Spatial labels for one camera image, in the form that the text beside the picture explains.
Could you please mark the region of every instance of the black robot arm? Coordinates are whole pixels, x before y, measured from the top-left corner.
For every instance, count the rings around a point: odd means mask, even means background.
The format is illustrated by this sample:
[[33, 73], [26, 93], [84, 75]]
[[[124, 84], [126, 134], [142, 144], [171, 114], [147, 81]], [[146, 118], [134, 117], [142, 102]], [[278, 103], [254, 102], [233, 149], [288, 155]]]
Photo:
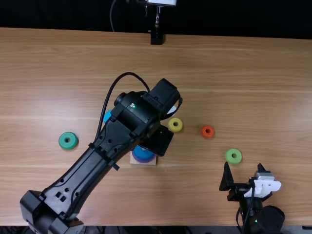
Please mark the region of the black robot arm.
[[162, 156], [173, 137], [160, 124], [182, 99], [162, 79], [150, 92], [122, 93], [110, 119], [76, 163], [42, 192], [28, 191], [20, 200], [23, 218], [40, 234], [76, 234], [83, 223], [76, 216], [85, 200], [117, 162], [138, 144]]

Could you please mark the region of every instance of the black background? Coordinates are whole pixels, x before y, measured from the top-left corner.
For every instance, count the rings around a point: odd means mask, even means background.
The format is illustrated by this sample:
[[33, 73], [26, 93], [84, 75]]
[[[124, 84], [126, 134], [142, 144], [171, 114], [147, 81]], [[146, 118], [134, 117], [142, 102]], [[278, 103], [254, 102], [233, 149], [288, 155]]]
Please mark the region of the black background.
[[[113, 0], [0, 0], [0, 26], [111, 31]], [[155, 8], [117, 0], [113, 24], [118, 32], [147, 33]], [[312, 38], [312, 1], [177, 0], [165, 7], [166, 34]]]

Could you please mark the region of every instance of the white bracket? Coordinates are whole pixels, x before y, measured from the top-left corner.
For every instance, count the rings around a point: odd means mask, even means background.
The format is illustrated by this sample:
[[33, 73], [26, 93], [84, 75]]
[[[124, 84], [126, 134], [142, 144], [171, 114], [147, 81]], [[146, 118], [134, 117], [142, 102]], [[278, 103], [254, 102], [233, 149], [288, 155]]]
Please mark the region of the white bracket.
[[[275, 180], [261, 180], [255, 179], [254, 180], [254, 196], [263, 198], [270, 194], [270, 192], [276, 192], [281, 188], [281, 182]], [[244, 197], [251, 197], [252, 196], [252, 188], [244, 194]]]

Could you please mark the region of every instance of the light green ring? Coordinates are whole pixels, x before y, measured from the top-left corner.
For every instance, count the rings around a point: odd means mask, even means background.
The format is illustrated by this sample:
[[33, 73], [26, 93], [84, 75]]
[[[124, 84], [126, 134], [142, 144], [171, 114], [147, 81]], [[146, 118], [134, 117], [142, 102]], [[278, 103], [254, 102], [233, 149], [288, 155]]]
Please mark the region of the light green ring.
[[238, 149], [229, 149], [225, 153], [225, 158], [228, 163], [238, 164], [242, 160], [242, 153]]

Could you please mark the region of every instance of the yellow ring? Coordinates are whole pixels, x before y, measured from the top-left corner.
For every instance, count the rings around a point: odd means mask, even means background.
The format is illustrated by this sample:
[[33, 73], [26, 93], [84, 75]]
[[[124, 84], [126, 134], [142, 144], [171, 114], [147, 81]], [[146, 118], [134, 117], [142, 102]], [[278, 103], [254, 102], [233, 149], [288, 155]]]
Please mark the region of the yellow ring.
[[168, 123], [168, 128], [171, 132], [180, 132], [183, 128], [183, 123], [179, 118], [172, 118]]

